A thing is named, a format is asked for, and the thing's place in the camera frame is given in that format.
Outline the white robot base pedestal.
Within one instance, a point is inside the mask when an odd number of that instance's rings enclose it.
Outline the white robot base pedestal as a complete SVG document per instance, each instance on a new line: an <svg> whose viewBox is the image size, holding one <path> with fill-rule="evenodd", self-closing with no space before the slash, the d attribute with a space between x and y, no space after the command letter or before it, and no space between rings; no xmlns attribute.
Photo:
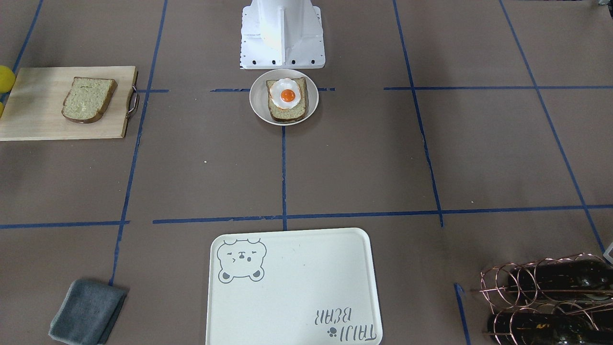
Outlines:
<svg viewBox="0 0 613 345"><path fill-rule="evenodd" d="M310 0L253 0L241 19L241 69L325 66L322 15Z"/></svg>

